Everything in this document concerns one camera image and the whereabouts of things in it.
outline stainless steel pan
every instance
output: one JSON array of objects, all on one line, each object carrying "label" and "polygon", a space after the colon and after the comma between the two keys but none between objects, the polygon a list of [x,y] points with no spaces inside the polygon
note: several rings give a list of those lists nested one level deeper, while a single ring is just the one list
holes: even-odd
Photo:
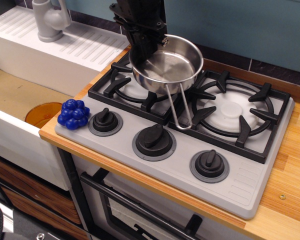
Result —
[{"label": "stainless steel pan", "polygon": [[[136,81],[150,92],[168,95],[174,122],[181,130],[191,128],[192,120],[184,91],[195,82],[202,71],[204,59],[200,50],[189,40],[180,36],[166,35],[169,43],[158,46],[158,50],[146,61],[138,62],[138,48],[133,47],[129,54],[133,75]],[[189,126],[181,127],[171,95],[181,93]]]}]

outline burner grate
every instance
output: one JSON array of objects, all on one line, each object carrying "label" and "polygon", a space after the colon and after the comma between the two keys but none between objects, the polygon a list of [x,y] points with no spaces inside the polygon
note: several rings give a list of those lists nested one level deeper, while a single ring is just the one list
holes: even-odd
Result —
[{"label": "burner grate", "polygon": [[[271,149],[271,145],[275,138],[281,118],[288,104],[290,94],[272,89],[269,83],[265,83],[262,86],[245,80],[233,78],[230,76],[230,73],[228,71],[224,71],[220,74],[206,70],[203,75],[204,76],[202,80],[195,83],[195,85],[191,89],[191,93],[188,95],[188,101],[190,102],[192,109],[193,126],[191,129],[182,132],[217,147],[226,149],[235,154],[239,154],[243,157],[264,164]],[[212,81],[206,83],[205,81],[207,79],[210,79]],[[241,115],[239,116],[238,121],[240,129],[239,132],[231,132],[212,126],[206,121],[206,118],[217,110],[217,107],[212,106],[198,109],[198,100],[204,99],[214,101],[216,99],[216,96],[207,92],[207,90],[212,87],[217,87],[217,89],[219,89],[222,94],[227,94],[229,86],[235,86],[243,92],[254,92],[254,94],[248,98],[249,102],[264,102],[264,104],[267,106],[267,111],[254,108],[250,109],[250,113],[264,121],[263,124],[258,126],[256,129],[251,129],[245,118]],[[280,100],[280,102],[282,103],[280,106],[280,110],[277,110],[278,113],[275,113],[272,103],[273,99]],[[178,106],[178,117],[180,117],[183,112],[184,107],[182,105]],[[178,131],[178,128],[173,121],[169,122],[169,127]],[[265,144],[263,152],[258,152],[249,147],[246,147],[246,141],[249,138],[259,135],[265,130],[269,130],[270,135],[267,139],[265,139],[267,142]],[[233,138],[234,140],[230,141],[227,140],[227,138]]]},{"label": "burner grate", "polygon": [[[116,80],[118,73],[131,73],[132,69],[127,67],[129,64],[129,53],[127,53],[119,62],[115,62],[111,65],[111,69],[97,81],[89,90],[88,96],[100,102],[109,104],[113,107],[122,109],[134,115],[151,120],[155,123],[166,125],[172,116],[172,110],[169,109],[162,115],[153,112],[152,107],[154,104],[167,100],[168,96],[157,96],[156,93],[148,92],[148,96],[145,99],[134,98],[126,95],[120,89],[128,84],[132,79],[130,77],[121,78]],[[182,101],[180,94],[174,97],[173,104],[179,105]]]}]

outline pan handle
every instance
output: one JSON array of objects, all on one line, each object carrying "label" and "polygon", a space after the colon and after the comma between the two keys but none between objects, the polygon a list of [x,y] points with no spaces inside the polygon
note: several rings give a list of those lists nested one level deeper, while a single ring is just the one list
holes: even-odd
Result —
[{"label": "pan handle", "polygon": [[177,113],[176,113],[176,109],[174,107],[174,102],[172,101],[172,97],[171,97],[171,94],[170,94],[170,90],[169,90],[168,84],[165,84],[165,88],[166,88],[167,95],[169,97],[169,101],[170,101],[170,105],[171,105],[171,110],[172,110],[172,115],[173,115],[173,119],[174,119],[174,123],[175,123],[176,127],[178,129],[180,129],[180,130],[188,130],[188,129],[190,129],[192,127],[192,119],[191,119],[191,116],[190,116],[190,112],[189,112],[189,108],[188,108],[188,103],[187,103],[187,100],[186,100],[184,88],[182,87],[182,83],[180,83],[180,90],[181,90],[181,95],[182,95],[182,99],[183,99],[183,103],[184,103],[186,117],[188,118],[188,121],[189,121],[189,126],[187,126],[187,127],[180,126],[179,121],[178,121],[178,117],[177,117]]}]

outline white faucet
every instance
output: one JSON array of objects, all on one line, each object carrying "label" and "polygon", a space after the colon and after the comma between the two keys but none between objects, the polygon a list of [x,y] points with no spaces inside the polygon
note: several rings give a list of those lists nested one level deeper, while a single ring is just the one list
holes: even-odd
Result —
[{"label": "white faucet", "polygon": [[32,0],[38,37],[42,42],[54,42],[63,36],[62,30],[70,26],[71,19],[65,0],[59,0],[61,10],[54,10],[51,0]]}]

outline countertop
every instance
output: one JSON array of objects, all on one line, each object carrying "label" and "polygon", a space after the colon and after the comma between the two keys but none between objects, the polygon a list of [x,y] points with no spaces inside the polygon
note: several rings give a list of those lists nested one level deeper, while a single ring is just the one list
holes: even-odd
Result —
[{"label": "countertop", "polygon": [[[118,61],[127,51],[128,49],[125,49],[114,62]],[[109,69],[110,65],[82,89],[75,96],[75,99],[81,99],[86,95],[90,87]],[[295,101],[291,119],[258,210],[255,217],[250,220],[239,218],[147,174],[57,135],[55,126],[59,114],[53,117],[39,131],[39,134],[43,140],[58,148],[77,155],[253,239],[300,240],[300,86],[208,59],[204,60],[203,69],[216,72],[227,70],[231,76],[236,78],[261,85],[265,82],[270,83],[273,88],[290,93]]]}]

